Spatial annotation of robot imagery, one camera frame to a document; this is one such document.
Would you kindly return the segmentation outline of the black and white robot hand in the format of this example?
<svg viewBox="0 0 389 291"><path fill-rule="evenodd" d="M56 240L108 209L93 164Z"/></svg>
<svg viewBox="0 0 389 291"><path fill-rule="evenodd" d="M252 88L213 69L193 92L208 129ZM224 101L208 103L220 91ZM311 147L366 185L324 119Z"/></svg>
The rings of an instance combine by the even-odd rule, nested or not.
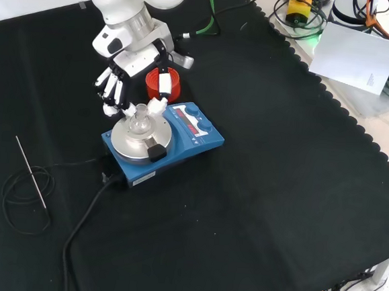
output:
<svg viewBox="0 0 389 291"><path fill-rule="evenodd" d="M93 84L103 100L102 109L106 116L125 114L129 118L136 113L136 105L128 99L130 80L152 65L156 66L159 72L159 92L157 98L151 98L148 102L148 113L159 116L166 110L172 92L169 52L162 40L155 40L141 51L120 52Z"/></svg>

